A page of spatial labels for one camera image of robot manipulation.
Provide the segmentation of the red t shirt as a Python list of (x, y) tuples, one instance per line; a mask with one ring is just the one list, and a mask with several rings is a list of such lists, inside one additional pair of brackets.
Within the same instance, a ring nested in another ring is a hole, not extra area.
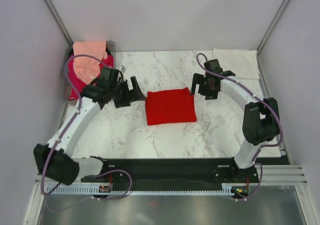
[(149, 126), (197, 121), (194, 96), (187, 87), (149, 91), (145, 112)]

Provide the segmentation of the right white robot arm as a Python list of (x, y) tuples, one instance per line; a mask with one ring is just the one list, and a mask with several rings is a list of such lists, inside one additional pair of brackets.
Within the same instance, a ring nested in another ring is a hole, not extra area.
[(283, 140), (283, 127), (280, 122), (278, 102), (273, 97), (265, 98), (253, 93), (231, 70), (224, 71), (217, 59), (196, 61), (205, 74), (194, 73), (190, 93), (199, 93), (206, 100), (216, 100), (219, 93), (230, 97), (243, 110), (242, 133), (244, 141), (233, 157), (229, 176), (235, 182), (247, 176), (261, 150), (265, 147), (278, 147)]

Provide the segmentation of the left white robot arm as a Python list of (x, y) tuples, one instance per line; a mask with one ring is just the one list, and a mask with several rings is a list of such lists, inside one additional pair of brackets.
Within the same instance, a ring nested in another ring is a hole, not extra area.
[(122, 80), (118, 69), (104, 67), (99, 75), (80, 93), (71, 116), (46, 143), (37, 144), (33, 150), (38, 172), (63, 185), (71, 185), (76, 179), (93, 176), (99, 182), (106, 181), (110, 170), (102, 160), (94, 157), (72, 158), (79, 139), (93, 118), (109, 102), (115, 108), (129, 107), (135, 101), (146, 100), (135, 76)]

